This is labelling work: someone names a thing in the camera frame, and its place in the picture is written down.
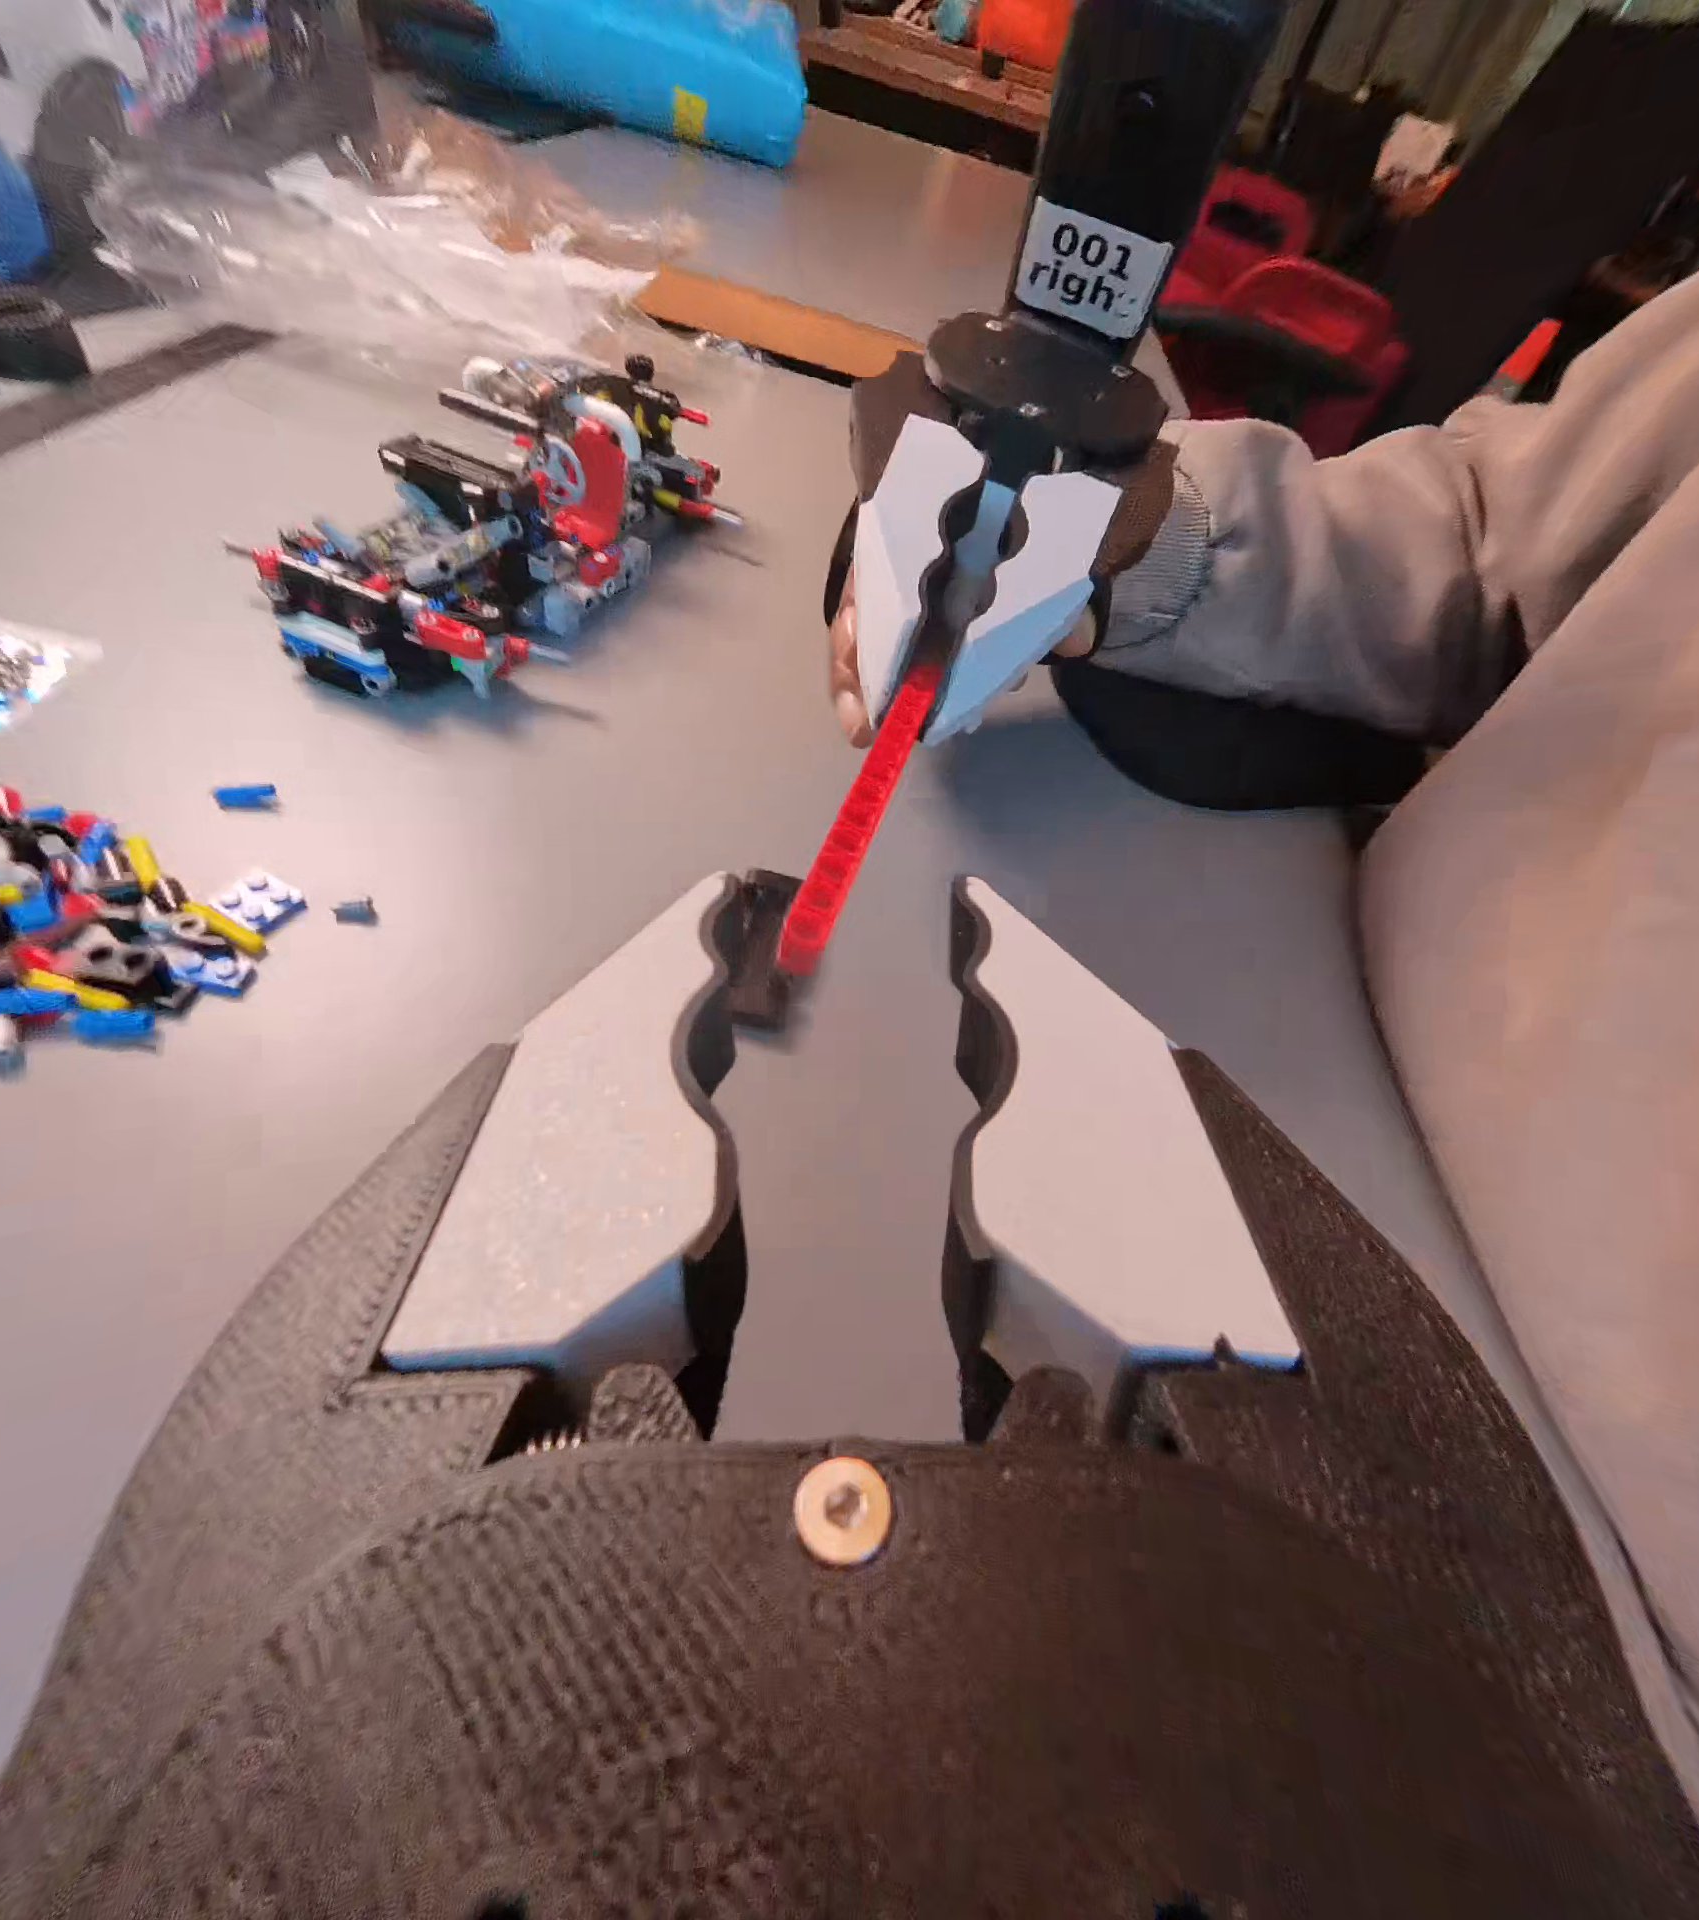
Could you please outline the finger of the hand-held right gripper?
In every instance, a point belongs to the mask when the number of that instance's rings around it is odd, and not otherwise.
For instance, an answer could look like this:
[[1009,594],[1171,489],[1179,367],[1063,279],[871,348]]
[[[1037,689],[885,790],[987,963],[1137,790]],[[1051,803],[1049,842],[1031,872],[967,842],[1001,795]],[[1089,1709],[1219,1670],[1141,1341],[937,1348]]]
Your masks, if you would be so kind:
[[1015,506],[1023,535],[987,574],[959,571],[943,603],[949,641],[921,725],[935,745],[967,733],[983,710],[1067,639],[1093,596],[1101,539],[1123,487],[1097,474],[1037,474]]
[[965,620],[993,565],[995,485],[957,426],[911,414],[873,494],[859,504],[851,588],[857,686],[877,724],[917,651],[935,671],[927,739],[959,733],[953,669]]

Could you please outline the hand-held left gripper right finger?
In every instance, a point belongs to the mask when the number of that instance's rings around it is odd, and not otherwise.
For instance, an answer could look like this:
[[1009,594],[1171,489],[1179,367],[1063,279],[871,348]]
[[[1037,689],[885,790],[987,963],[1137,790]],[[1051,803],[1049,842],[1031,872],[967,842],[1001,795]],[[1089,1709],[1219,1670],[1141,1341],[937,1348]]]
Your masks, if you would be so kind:
[[1293,1376],[1301,1344],[1197,1109],[1187,1055],[977,875],[951,887],[957,1135],[943,1314],[961,1433],[1035,1369],[1119,1427],[1151,1371]]

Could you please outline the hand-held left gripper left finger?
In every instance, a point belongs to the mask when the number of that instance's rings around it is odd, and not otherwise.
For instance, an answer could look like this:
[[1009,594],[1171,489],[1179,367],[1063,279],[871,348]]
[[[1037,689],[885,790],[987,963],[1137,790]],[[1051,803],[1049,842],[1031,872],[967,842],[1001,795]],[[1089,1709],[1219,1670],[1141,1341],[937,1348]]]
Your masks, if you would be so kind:
[[695,879],[519,1030],[381,1331],[395,1376],[531,1371],[585,1411],[623,1368],[711,1437],[747,1293],[735,1059],[739,875]]

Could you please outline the long red toy beam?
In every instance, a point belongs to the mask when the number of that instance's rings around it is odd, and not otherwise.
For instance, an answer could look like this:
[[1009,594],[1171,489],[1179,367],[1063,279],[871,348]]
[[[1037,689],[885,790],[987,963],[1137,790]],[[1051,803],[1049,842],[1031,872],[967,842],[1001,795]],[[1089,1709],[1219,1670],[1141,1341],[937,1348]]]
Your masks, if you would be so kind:
[[939,668],[933,661],[907,668],[787,905],[773,963],[791,982],[813,975],[831,941],[861,863],[927,725],[937,686]]

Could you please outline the black toy panel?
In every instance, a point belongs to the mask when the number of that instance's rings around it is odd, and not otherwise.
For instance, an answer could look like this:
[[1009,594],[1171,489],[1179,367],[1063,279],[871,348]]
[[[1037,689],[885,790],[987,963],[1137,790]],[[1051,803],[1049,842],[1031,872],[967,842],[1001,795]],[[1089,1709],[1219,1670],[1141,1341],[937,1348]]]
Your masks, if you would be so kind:
[[799,877],[765,868],[739,875],[725,1005],[729,1019],[743,1032],[779,1036],[787,1028],[793,988],[779,962],[779,948],[799,885]]

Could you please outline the partly built toy car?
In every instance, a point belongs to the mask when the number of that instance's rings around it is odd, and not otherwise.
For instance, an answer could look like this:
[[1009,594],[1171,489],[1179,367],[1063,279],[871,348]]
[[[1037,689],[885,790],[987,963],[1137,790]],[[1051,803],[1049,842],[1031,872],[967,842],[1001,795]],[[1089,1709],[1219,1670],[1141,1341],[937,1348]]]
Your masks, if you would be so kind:
[[653,361],[473,355],[437,401],[503,436],[499,455],[405,434],[377,448],[393,514],[227,539],[301,674],[363,700],[451,682],[481,698],[525,661],[565,664],[581,626],[651,574],[659,532],[741,515],[719,467],[677,443],[709,416]]

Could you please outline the pile of mixed toy bricks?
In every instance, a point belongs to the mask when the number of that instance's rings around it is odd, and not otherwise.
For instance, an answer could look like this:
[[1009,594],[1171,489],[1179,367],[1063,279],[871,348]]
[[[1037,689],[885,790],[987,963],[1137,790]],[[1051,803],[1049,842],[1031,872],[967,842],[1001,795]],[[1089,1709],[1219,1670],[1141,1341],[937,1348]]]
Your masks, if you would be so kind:
[[269,869],[187,884],[145,833],[0,783],[0,1074],[37,1039],[153,1049],[201,1000],[247,996],[307,905]]

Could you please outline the person's right forearm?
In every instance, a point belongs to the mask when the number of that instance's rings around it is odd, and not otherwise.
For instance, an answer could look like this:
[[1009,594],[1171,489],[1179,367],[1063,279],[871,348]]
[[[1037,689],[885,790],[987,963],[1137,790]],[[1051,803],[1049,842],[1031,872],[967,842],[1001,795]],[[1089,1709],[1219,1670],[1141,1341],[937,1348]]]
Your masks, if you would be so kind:
[[1476,396],[1319,457],[1185,422],[1107,590],[1101,671],[1450,742],[1560,628],[1699,609],[1699,274],[1586,348],[1546,401]]

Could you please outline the black toy set box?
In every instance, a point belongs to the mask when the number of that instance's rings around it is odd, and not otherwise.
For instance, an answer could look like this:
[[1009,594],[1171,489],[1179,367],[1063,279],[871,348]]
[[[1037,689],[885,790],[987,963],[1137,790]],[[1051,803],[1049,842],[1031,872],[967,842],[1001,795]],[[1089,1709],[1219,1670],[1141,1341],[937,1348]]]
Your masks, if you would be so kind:
[[359,4],[0,1],[0,281],[91,252],[117,171],[259,174],[375,128]]

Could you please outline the person's right hand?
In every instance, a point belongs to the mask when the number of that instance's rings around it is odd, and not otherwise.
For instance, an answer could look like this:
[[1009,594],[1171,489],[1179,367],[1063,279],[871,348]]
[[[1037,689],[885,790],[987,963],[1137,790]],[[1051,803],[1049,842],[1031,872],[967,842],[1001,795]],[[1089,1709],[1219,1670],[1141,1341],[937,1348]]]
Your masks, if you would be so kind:
[[[871,743],[875,722],[867,714],[857,653],[857,522],[909,416],[945,424],[955,419],[947,396],[933,384],[923,354],[915,349],[897,352],[883,372],[861,377],[851,387],[849,457],[855,492],[835,539],[821,594],[821,611],[829,629],[829,698],[841,730],[859,749]],[[1087,660],[1103,646],[1117,577],[1141,561],[1169,515],[1175,492],[1175,442],[1169,430],[1179,424],[1173,417],[1165,419],[1149,452],[1133,463],[1097,467],[1097,478],[1121,487],[1123,504],[1101,538],[1091,571],[1091,598],[1069,632],[1043,656],[1045,664]]]

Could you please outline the red office chair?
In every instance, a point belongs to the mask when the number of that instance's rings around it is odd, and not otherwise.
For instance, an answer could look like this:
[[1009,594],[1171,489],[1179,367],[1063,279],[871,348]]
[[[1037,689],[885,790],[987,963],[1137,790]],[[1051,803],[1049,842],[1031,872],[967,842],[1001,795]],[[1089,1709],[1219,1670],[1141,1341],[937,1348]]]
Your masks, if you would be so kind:
[[1364,437],[1408,348],[1386,298],[1307,252],[1311,229],[1293,188],[1221,163],[1153,326],[1191,417],[1281,424],[1325,460]]

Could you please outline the person's beige clothing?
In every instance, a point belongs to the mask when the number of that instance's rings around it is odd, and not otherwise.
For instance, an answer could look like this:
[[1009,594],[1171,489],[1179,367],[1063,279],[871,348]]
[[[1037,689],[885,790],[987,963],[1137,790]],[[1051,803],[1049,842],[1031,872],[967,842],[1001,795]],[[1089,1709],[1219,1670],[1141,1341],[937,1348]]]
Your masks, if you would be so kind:
[[1372,843],[1388,1052],[1699,1701],[1699,496]]

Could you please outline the blue bag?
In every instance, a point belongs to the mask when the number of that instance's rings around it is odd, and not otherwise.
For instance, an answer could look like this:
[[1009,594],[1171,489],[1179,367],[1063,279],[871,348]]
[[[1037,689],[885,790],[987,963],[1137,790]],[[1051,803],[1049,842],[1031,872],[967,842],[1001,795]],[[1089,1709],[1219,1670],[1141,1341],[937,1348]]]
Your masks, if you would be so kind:
[[785,170],[807,113],[779,1],[363,4],[381,43],[457,84]]

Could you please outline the crumpled clear plastic bag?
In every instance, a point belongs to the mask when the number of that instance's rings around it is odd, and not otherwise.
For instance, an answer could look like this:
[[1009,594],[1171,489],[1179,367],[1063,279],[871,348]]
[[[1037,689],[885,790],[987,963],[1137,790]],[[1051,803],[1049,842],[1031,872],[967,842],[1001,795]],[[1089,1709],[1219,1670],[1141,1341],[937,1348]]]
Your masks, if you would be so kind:
[[609,209],[441,107],[273,163],[253,141],[145,139],[87,212],[103,260],[165,303],[379,361],[583,354],[703,240],[687,209]]

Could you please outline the black toy tyre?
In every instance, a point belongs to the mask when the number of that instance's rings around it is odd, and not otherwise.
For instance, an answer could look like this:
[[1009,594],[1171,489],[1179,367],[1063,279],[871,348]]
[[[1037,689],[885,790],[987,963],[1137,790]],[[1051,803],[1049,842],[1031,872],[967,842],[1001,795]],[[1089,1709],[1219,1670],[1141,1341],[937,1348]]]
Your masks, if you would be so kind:
[[91,375],[75,324],[37,288],[0,284],[0,375],[51,385]]

